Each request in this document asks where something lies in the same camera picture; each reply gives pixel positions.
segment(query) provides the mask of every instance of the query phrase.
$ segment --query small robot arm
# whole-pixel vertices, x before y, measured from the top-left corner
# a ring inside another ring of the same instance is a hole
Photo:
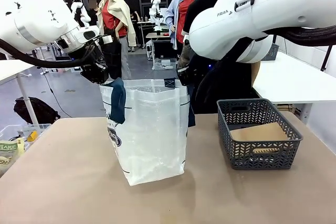
[[[154,31],[161,31],[161,22],[163,22],[163,16],[161,15],[160,3],[161,0],[151,0],[152,8],[149,10],[151,22],[155,24]]]
[[[83,22],[85,27],[89,27],[90,26],[89,22],[91,21],[91,18],[88,15],[88,12],[86,11],[86,8],[82,0],[72,0],[71,11],[73,18],[75,17],[77,9],[80,9],[81,11],[80,20]]]

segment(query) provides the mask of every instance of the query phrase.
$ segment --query beige table surface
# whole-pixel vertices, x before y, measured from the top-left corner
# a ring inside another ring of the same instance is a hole
[[[164,36],[164,34],[169,34],[169,33],[168,32],[166,32],[166,33],[160,33],[160,35],[157,35],[156,33],[149,33],[149,34],[147,34],[146,38],[147,39],[170,38],[169,35]]]
[[[57,121],[0,179],[0,223],[336,223],[336,156],[304,136],[291,170],[235,171],[217,116],[197,116],[185,174],[130,187],[105,118]]]

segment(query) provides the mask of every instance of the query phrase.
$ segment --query clear plastic container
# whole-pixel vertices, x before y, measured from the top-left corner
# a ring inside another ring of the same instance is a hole
[[[51,124],[9,125],[0,131],[0,140],[9,141],[20,136],[25,140],[26,150],[51,126]]]
[[[153,70],[175,70],[176,59],[154,59]]]

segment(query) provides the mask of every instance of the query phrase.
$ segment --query white table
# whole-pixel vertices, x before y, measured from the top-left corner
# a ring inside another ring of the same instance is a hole
[[[23,99],[26,103],[30,118],[33,124],[38,124],[33,106],[30,99],[23,87],[20,72],[33,67],[33,65],[27,64],[20,60],[0,60],[0,81],[6,80],[12,76],[16,76],[17,83],[19,84]]]
[[[261,62],[254,89],[274,104],[304,104],[305,123],[313,103],[336,101],[336,78],[282,52],[275,61]]]
[[[155,27],[155,24],[150,22],[150,21],[145,21],[145,22],[138,22],[138,24],[140,25],[140,28],[141,28],[141,35],[142,35],[142,42],[143,42],[143,48],[146,47],[146,44],[145,44],[145,37],[143,36],[143,28],[144,27]]]

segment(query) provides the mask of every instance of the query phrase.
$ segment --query shopping bag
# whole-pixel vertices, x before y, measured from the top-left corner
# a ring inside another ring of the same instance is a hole
[[[115,82],[100,86],[111,142],[131,186],[184,173],[190,98],[180,81],[173,86],[128,80],[124,93]]]

